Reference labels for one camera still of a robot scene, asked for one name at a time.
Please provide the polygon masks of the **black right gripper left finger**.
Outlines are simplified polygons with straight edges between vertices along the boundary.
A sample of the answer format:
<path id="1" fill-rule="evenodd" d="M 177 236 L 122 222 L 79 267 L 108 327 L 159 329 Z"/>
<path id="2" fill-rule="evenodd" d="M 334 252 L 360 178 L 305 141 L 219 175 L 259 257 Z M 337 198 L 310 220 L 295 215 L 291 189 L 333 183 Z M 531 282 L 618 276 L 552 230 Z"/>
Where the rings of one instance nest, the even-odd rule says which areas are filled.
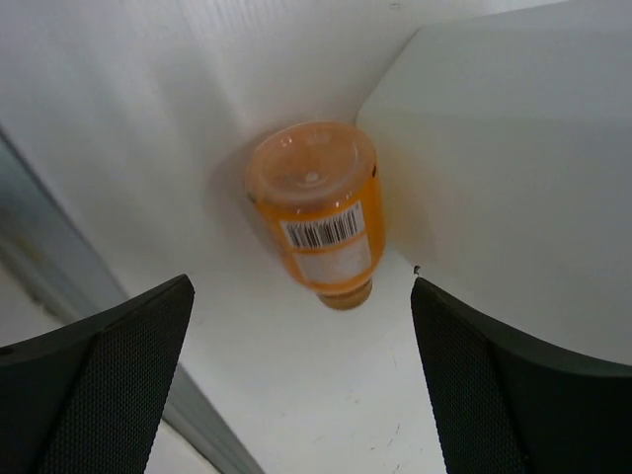
<path id="1" fill-rule="evenodd" d="M 4 473 L 142 473 L 195 290 L 174 277 L 1 350 Z"/>

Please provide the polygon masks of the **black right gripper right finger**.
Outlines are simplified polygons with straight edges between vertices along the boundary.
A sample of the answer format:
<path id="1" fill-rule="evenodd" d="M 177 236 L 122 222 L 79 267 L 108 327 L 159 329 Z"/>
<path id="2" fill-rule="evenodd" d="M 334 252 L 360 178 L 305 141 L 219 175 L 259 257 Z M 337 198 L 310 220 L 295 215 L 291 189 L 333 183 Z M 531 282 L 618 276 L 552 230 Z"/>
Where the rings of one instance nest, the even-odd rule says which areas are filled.
<path id="1" fill-rule="evenodd" d="M 411 310 L 447 472 L 630 472 L 630 366 L 532 337 L 421 276 Z"/>

